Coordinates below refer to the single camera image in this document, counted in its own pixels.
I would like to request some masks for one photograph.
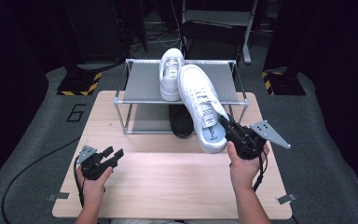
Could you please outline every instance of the human arm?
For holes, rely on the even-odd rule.
[[[260,170],[259,159],[249,161],[241,159],[232,142],[227,143],[227,151],[231,159],[230,176],[237,200],[240,224],[271,223],[252,187],[253,179]],[[269,154],[267,145],[264,145],[264,151],[266,155]]]
[[[80,186],[83,186],[84,206],[77,217],[76,224],[98,222],[98,214],[103,203],[104,183],[112,173],[113,168],[109,166],[97,180],[85,180],[81,167],[77,168],[77,179]]]

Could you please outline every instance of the white sneaker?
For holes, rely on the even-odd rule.
[[[166,101],[180,100],[177,75],[185,64],[179,49],[168,49],[159,62],[159,83],[162,99]]]
[[[193,119],[202,150],[210,154],[223,151],[227,140],[219,116],[228,119],[228,115],[217,99],[211,80],[194,64],[183,66],[177,79],[180,95]]]

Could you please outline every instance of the wooden table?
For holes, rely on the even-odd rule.
[[[69,192],[69,197],[57,199],[53,215],[77,217],[80,213],[73,162],[87,145],[98,148],[98,152],[110,146],[115,152],[124,150],[118,167],[105,184],[100,217],[237,219],[227,150],[207,154],[200,148],[195,134],[187,139],[178,138],[173,133],[124,134],[113,105],[115,94],[115,91],[98,94],[62,183],[61,192]],[[249,126],[262,118],[255,96],[250,92],[246,95],[250,105],[242,124]],[[238,116],[242,109],[243,106],[233,106],[234,116]],[[286,192],[273,150],[268,154],[268,169],[256,193],[270,219],[291,217],[290,204],[276,202],[276,198]]]

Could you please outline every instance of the black shoe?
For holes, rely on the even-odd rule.
[[[185,105],[169,105],[172,132],[186,138],[193,133],[194,123]]]

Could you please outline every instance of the human hand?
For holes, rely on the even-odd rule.
[[[83,190],[84,207],[98,211],[103,203],[104,183],[113,173],[109,166],[97,180],[86,179],[81,172],[81,165],[76,170],[78,184]]]
[[[264,145],[264,152],[266,155],[269,154],[269,147]],[[228,156],[231,159],[230,165],[230,176],[231,183],[234,190],[238,189],[251,189],[253,184],[253,179],[255,175],[260,170],[260,161],[258,157],[252,160],[243,160],[238,154],[234,144],[229,141],[227,142],[227,152]],[[261,154],[262,160],[264,162],[266,155]]]

